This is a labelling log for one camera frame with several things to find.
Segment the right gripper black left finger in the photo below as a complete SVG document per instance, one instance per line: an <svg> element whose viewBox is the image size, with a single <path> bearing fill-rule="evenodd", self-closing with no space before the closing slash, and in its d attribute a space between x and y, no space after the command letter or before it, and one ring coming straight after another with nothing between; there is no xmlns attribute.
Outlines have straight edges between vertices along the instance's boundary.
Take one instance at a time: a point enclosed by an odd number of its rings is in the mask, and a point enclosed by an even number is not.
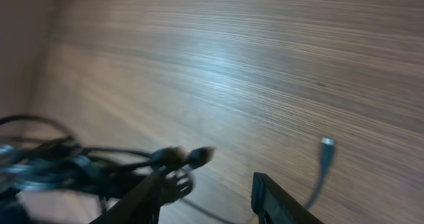
<svg viewBox="0 0 424 224"><path fill-rule="evenodd" d="M181 166L154 168L148 175L135 174L137 166L113 166L90 174L93 193L102 200L119 201L90 224L157 223L160 208L186 196L186 173Z"/></svg>

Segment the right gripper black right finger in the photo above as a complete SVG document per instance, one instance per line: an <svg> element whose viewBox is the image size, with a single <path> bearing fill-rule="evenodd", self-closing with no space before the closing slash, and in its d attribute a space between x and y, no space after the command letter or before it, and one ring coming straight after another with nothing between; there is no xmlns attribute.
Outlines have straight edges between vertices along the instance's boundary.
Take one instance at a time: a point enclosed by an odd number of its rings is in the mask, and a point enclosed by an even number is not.
<svg viewBox="0 0 424 224"><path fill-rule="evenodd" d="M259 224L323 224L265 173L253 175L251 208Z"/></svg>

